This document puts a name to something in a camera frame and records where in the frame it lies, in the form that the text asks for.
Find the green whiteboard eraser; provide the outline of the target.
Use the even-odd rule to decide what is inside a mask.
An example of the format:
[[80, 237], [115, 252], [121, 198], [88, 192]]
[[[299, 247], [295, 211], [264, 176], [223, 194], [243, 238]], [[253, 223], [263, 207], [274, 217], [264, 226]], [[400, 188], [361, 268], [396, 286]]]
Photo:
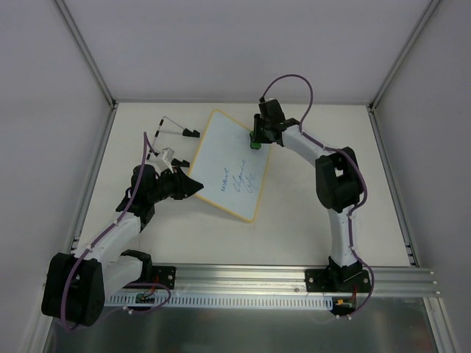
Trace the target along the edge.
[[249, 147], [253, 150], [261, 149], [261, 144], [255, 141], [255, 132], [251, 131], [249, 133]]

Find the yellow framed whiteboard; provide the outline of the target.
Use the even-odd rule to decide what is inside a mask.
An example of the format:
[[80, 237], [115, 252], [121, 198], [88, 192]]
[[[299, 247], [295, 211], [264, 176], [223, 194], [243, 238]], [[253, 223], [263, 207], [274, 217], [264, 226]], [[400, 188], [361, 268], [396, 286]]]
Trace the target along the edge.
[[199, 199], [251, 223], [257, 215], [270, 146], [250, 147], [250, 128], [220, 110], [209, 117], [189, 170]]

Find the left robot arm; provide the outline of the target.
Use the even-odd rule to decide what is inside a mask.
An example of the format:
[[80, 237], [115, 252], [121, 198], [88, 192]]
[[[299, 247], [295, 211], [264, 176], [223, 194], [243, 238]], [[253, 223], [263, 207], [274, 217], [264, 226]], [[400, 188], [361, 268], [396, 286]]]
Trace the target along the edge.
[[149, 285], [153, 279], [151, 255], [125, 246], [152, 220], [155, 204], [167, 198], [187, 199], [203, 188], [178, 166], [161, 172], [149, 164], [136, 166], [115, 218], [90, 243], [72, 254], [58, 252], [51, 259], [42, 314], [75, 327], [89, 327], [118, 290]]

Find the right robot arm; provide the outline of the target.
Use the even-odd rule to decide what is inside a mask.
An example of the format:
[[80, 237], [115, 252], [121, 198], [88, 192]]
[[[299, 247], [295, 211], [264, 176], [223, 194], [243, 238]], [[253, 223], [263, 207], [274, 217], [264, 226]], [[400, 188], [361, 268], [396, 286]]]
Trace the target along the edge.
[[307, 132], [300, 122], [283, 115], [274, 119], [257, 113], [250, 132], [250, 147], [276, 143], [294, 151], [315, 170], [316, 195], [330, 221], [331, 250], [326, 269], [314, 278], [325, 291], [348, 292], [362, 283], [363, 264], [355, 251], [353, 213], [366, 201], [366, 183], [355, 152], [325, 145]]

